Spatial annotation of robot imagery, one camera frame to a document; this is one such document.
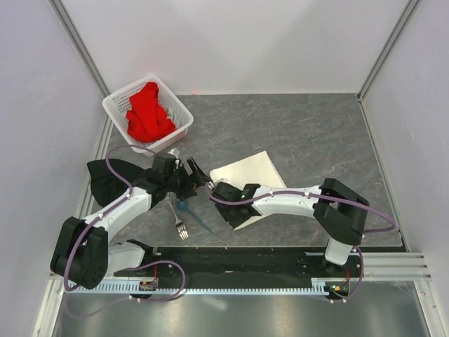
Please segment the white cloth napkin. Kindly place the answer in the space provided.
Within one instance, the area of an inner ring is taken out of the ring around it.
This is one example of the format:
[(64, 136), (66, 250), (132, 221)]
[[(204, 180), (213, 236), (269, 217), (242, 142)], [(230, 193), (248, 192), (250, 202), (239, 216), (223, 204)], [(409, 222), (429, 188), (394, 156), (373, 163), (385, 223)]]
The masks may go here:
[[(212, 192), (214, 198), (230, 202), (240, 201), (241, 192), (248, 184), (266, 185), (270, 187), (286, 186), (265, 151), (246, 157), (240, 161), (235, 161), (232, 164), (213, 169), (210, 172), (210, 178), (214, 184)], [(255, 218), (248, 225), (264, 218), (264, 216)]]

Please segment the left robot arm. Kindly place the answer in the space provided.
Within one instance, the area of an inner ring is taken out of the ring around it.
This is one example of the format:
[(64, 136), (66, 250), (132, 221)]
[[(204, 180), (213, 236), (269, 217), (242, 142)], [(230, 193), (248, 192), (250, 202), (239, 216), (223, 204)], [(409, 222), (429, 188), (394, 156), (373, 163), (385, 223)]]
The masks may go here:
[(184, 200), (210, 178), (189, 158), (185, 163), (173, 154), (154, 157), (143, 169), (121, 159), (88, 163), (91, 192), (102, 207), (85, 218), (68, 218), (63, 224), (51, 259), (51, 271), (64, 279), (67, 291), (78, 286), (95, 288), (107, 275), (131, 269), (146, 276), (154, 259), (135, 244), (113, 249), (109, 243), (138, 216), (165, 200), (169, 193)]

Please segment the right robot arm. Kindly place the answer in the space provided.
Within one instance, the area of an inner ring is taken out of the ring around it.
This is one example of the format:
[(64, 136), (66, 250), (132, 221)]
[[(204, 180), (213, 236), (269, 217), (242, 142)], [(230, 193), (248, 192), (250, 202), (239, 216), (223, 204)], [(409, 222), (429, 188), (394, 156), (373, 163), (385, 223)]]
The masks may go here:
[(351, 250), (361, 243), (370, 206), (361, 195), (333, 178), (303, 188), (252, 183), (239, 189), (225, 179), (207, 187), (215, 208), (234, 230), (274, 214), (316, 220), (329, 236), (321, 267), (332, 277), (346, 269)]

